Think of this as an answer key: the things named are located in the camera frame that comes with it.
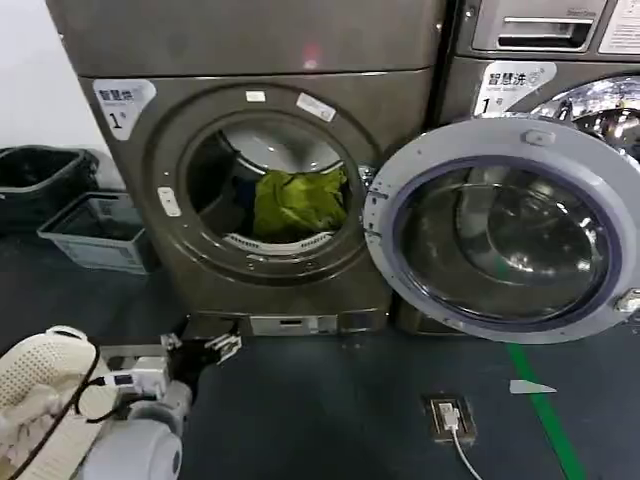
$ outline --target white wall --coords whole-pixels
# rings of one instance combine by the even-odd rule
[[[0,0],[0,147],[23,144],[90,149],[124,188],[44,0]]]

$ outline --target dark floor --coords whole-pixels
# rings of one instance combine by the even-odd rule
[[[1,347],[54,324],[102,343],[157,341],[183,307],[163,272],[83,270],[45,244],[0,239]],[[201,377],[181,478],[468,479],[432,440],[420,396],[457,392],[478,429],[468,455],[489,479],[640,477],[640,345],[625,324],[584,341],[525,347],[584,476],[565,476],[504,345],[412,338],[250,339]]]

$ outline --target green floor line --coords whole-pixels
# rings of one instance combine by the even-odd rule
[[[539,383],[522,346],[509,344],[507,345],[507,350],[509,351],[511,361],[515,365],[520,379]],[[576,457],[571,442],[569,442],[569,438],[563,430],[560,420],[549,402],[547,394],[534,393],[529,395],[529,398],[547,434],[547,438],[551,442],[551,446],[560,461],[567,480],[585,480],[587,476],[585,475],[584,468],[578,460],[578,457]]]

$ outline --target plastic basket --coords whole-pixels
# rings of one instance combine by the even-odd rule
[[[87,337],[70,327],[52,327],[23,340],[0,358],[0,408],[18,404],[38,383],[52,384],[69,375],[89,380],[107,374],[109,370],[102,359],[97,359],[91,371],[95,357],[96,349]],[[115,389],[88,389],[82,395],[80,409],[87,416],[99,417],[113,408],[116,396]],[[102,425],[87,423],[71,405],[61,415],[62,419],[56,419],[25,464],[16,469],[2,462],[0,480],[72,477]]]
[[[40,227],[38,235],[85,268],[144,275],[158,264],[126,193],[85,193]]]
[[[97,164],[86,150],[34,145],[0,151],[0,233],[34,233],[95,189]]]

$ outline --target white cable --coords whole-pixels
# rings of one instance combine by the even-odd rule
[[[473,475],[473,478],[475,478],[476,480],[482,480],[482,477],[478,474],[478,472],[476,472],[475,468],[473,468],[473,466],[467,459],[467,456],[462,451],[462,447],[460,446],[460,442],[458,441],[458,429],[452,428],[450,432],[451,432],[451,436],[453,437],[453,443],[455,443],[456,445],[456,450],[458,451],[458,455],[460,455],[462,462],[467,467],[469,472],[471,472],[471,475]]]

